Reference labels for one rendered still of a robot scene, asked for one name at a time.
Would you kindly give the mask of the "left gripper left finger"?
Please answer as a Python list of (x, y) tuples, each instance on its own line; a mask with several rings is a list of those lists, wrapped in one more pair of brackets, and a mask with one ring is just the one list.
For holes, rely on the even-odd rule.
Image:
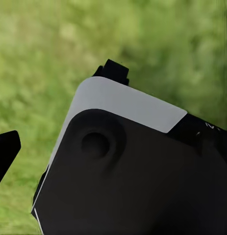
[(17, 130), (0, 134), (0, 182), (21, 149)]

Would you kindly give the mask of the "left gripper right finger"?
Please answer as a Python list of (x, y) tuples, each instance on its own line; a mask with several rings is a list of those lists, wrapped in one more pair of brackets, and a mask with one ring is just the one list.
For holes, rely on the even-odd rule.
[(227, 131), (219, 131), (215, 147), (227, 164)]

